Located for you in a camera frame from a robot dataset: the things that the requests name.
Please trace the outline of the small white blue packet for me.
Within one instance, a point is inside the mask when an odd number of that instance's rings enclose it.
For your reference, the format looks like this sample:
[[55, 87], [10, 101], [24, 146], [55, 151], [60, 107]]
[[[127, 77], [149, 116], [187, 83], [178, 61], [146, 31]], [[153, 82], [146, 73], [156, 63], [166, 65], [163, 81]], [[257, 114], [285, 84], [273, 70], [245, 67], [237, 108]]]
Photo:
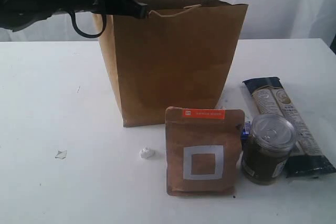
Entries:
[[241, 133], [241, 139], [242, 140], [248, 139], [250, 129], [251, 129], [251, 122], [249, 122], [249, 121], [245, 122], [244, 127], [243, 127], [243, 131]]

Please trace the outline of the brown kraft pouch orange label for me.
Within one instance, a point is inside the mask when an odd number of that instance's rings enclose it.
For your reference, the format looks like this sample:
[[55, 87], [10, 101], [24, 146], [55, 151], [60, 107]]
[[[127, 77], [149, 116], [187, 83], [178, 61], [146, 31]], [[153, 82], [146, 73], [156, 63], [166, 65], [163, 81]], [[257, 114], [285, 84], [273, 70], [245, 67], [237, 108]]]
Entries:
[[233, 194], [244, 122], [242, 110], [167, 108], [167, 193], [170, 196]]

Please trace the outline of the dark clear pull-tab jar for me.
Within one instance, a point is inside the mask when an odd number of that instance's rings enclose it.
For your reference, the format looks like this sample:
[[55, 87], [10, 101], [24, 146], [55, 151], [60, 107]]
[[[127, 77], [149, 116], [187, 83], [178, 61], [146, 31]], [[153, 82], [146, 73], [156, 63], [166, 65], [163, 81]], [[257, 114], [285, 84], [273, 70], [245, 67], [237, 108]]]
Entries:
[[255, 184], [274, 183], [283, 171], [297, 138], [295, 127], [281, 115], [265, 113], [254, 117], [243, 147], [243, 174]]

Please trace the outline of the white paper ball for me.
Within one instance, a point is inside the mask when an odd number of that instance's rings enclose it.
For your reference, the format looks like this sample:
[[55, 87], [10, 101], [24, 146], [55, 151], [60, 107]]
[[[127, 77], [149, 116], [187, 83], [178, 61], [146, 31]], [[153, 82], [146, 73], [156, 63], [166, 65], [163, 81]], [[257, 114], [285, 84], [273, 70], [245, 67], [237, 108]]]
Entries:
[[155, 155], [155, 150], [145, 147], [140, 150], [139, 155], [142, 159], [148, 159]]

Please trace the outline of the brown paper shopping bag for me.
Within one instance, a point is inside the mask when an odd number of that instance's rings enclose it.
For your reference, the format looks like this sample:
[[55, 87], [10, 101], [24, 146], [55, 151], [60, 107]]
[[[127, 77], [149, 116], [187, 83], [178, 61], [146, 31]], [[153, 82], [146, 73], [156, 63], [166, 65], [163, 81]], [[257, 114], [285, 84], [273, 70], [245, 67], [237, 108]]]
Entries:
[[137, 0], [145, 19], [93, 16], [125, 127], [162, 124], [170, 106], [213, 109], [230, 70], [247, 4]]

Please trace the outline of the dark blue pasta packet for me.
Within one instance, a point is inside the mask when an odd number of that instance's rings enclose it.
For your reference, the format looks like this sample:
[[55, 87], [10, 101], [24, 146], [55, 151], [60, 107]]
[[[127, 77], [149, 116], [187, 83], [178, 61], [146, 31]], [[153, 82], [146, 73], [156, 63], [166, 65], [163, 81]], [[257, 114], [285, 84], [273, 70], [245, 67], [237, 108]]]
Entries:
[[335, 173], [335, 167], [322, 153], [278, 77], [253, 78], [243, 83], [259, 113], [281, 115], [297, 130], [297, 143], [285, 164], [287, 177], [318, 177]]

